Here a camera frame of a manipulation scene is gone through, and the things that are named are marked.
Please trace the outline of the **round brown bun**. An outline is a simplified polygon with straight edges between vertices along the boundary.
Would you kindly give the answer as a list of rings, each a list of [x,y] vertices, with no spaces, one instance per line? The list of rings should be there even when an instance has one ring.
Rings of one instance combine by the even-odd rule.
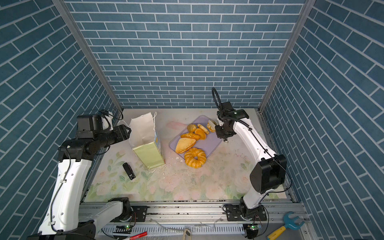
[[[187,126],[187,130],[188,130],[188,132],[190,132],[190,133],[194,133],[194,132],[196,131],[196,129],[197,129],[197,126],[194,125],[194,124],[189,124],[189,125]]]

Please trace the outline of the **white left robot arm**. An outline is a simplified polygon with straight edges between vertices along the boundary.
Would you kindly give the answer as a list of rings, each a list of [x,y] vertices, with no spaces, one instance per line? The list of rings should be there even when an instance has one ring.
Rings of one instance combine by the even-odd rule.
[[[133,209],[128,198],[115,198],[79,217],[86,176],[95,155],[103,148],[128,140],[131,129],[119,125],[94,134],[78,132],[76,139],[59,147],[58,174],[47,213],[36,234],[29,240],[93,240],[113,219],[130,221]]]

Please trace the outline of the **white paper gift bag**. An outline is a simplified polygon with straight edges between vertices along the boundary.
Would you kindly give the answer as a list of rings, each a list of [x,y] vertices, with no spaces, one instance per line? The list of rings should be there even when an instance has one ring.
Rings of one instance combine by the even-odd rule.
[[[156,129],[156,113],[147,113],[131,119],[130,145],[133,152],[148,169],[165,164],[161,140]]]

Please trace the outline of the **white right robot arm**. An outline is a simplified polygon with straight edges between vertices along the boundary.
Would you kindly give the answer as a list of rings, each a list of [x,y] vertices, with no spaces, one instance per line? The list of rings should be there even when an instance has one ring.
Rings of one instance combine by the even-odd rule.
[[[252,186],[241,197],[239,204],[241,216],[248,220],[262,210],[264,198],[284,183],[287,160],[283,155],[277,155],[263,141],[244,110],[235,110],[229,102],[217,102],[216,106],[219,120],[219,124],[215,126],[217,137],[226,141],[229,137],[238,135],[256,163],[250,173]]]

